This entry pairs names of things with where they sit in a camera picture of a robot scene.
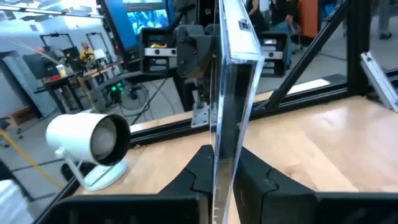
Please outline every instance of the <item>lamp base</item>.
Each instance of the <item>lamp base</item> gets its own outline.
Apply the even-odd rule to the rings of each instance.
[[[86,190],[95,191],[109,187],[119,180],[127,171],[127,164],[123,160],[113,166],[98,165],[86,177]]]

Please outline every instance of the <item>clear acrylic panel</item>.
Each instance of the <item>clear acrylic panel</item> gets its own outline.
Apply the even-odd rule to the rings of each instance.
[[[232,184],[264,65],[242,0],[219,0],[220,48],[213,62],[210,102],[215,149],[213,223],[227,223]]]

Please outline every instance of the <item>concrete floor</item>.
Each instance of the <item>concrete floor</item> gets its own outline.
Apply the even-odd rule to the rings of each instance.
[[[394,17],[390,21],[390,30],[393,35],[390,40],[379,40],[377,38],[377,18],[373,19],[372,31],[371,31],[371,51],[375,54],[379,63],[386,69],[396,68],[398,61],[398,17]],[[328,75],[340,73],[346,75],[346,44],[345,38],[343,37],[342,28],[339,27],[330,40],[325,44],[322,49],[322,53],[319,54],[313,62],[308,66],[305,73],[302,75],[299,83],[316,80]],[[303,52],[298,52],[293,57],[293,63],[297,63]],[[274,90],[277,88],[284,78],[261,78],[258,86],[258,92],[265,92]],[[153,84],[160,86],[162,80],[158,80]],[[148,89],[149,95],[151,96],[156,91],[155,86],[151,83],[144,83],[144,86]],[[138,123],[144,122],[145,120],[159,119],[166,116],[171,116],[175,113],[182,113],[183,108],[178,98],[177,91],[172,80],[167,80],[163,88],[161,89],[163,94],[158,94],[152,104],[151,111],[147,111],[145,116],[141,116]],[[168,104],[167,97],[172,103],[172,107]],[[134,114],[139,110],[128,111],[123,110],[124,114]],[[119,107],[113,108],[110,113],[122,114]],[[25,152],[38,163],[41,168],[50,174],[56,181],[65,185],[66,182],[60,173],[60,166],[63,161],[57,159],[54,156],[53,150],[51,150],[45,142],[44,132],[48,123],[58,113],[53,114],[49,118],[37,122],[31,121],[22,126],[24,132],[22,133],[24,138],[18,139],[16,142]],[[129,123],[134,117],[128,117]],[[22,182],[26,189],[32,194],[33,198],[36,199],[35,206],[37,211],[40,212],[45,208],[51,199],[60,191],[55,185],[49,182],[47,179],[42,177],[28,162],[26,162],[22,156],[20,156],[13,148],[1,149],[0,159],[9,166],[16,177]]]

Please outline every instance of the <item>wooden table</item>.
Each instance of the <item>wooden table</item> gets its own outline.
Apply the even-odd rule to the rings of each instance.
[[[257,97],[267,98],[270,93]],[[173,119],[188,118],[188,113]],[[169,123],[165,118],[131,127],[137,131]],[[362,97],[334,101],[251,121],[244,146],[290,178],[316,191],[395,192],[398,117]],[[128,172],[98,192],[80,194],[156,194],[187,165],[209,133],[130,150]],[[239,223],[234,198],[229,223]]]

